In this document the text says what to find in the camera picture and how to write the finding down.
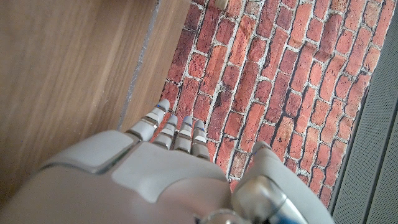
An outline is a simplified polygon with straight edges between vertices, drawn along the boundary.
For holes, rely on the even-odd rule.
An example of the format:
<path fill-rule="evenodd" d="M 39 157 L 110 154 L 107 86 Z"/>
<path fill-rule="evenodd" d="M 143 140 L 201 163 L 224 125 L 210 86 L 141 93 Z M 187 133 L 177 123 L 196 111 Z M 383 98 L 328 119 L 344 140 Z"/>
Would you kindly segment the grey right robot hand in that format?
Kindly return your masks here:
<path fill-rule="evenodd" d="M 332 223 L 319 198 L 259 141 L 235 188 L 210 161 L 202 121 L 160 101 L 126 132 L 54 155 L 1 210 L 2 223 Z"/>

